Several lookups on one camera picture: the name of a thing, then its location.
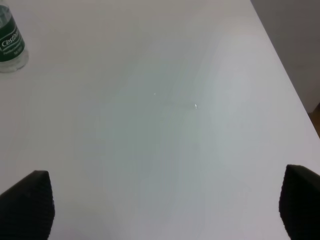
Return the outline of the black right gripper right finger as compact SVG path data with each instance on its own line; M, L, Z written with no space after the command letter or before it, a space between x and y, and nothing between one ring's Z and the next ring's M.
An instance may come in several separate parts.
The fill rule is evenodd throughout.
M288 164L279 197L279 214L291 240L320 238L320 176Z

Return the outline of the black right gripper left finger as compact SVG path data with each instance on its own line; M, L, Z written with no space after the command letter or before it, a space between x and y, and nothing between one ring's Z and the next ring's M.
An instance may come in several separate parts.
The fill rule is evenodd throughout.
M35 170L0 195L2 240L47 240L55 218L49 172Z

